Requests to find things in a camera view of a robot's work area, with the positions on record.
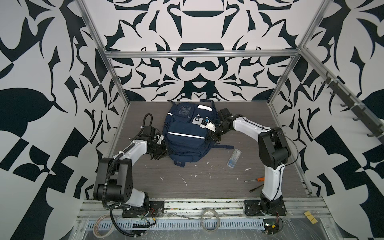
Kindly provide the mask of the navy blue student backpack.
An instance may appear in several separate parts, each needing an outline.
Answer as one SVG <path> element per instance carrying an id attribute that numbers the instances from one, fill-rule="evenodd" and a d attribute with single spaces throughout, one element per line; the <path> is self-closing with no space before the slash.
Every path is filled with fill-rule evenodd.
<path id="1" fill-rule="evenodd" d="M 234 146 L 221 145 L 219 141 L 211 141 L 210 131 L 200 127 L 205 119 L 211 121 L 219 119 L 214 101 L 200 100 L 200 102 L 210 104 L 171 102 L 172 107 L 165 119 L 162 135 L 169 157 L 176 166 L 182 168 L 186 163 L 198 162 L 212 148 L 234 149 Z"/>

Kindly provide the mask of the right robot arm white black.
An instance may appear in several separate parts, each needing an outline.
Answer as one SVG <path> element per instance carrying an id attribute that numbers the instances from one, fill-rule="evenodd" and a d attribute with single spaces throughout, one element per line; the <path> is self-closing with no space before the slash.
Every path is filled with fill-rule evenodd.
<path id="1" fill-rule="evenodd" d="M 283 172 L 291 150 L 282 129 L 257 124 L 241 114 L 232 115 L 227 108 L 218 112 L 219 119 L 204 120 L 210 137 L 219 141 L 229 131 L 237 131 L 258 143 L 259 158 L 265 166 L 264 187 L 261 196 L 269 202 L 282 196 Z"/>

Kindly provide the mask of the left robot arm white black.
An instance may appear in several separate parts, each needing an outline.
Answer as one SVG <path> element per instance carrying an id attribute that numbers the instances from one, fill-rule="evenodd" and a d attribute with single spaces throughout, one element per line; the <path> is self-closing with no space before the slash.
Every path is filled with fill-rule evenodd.
<path id="1" fill-rule="evenodd" d="M 124 150 L 99 161 L 94 199 L 103 208 L 148 211 L 148 194 L 134 188 L 133 165 L 144 155 L 159 160 L 168 154 L 163 135 L 152 126 L 143 126 Z"/>

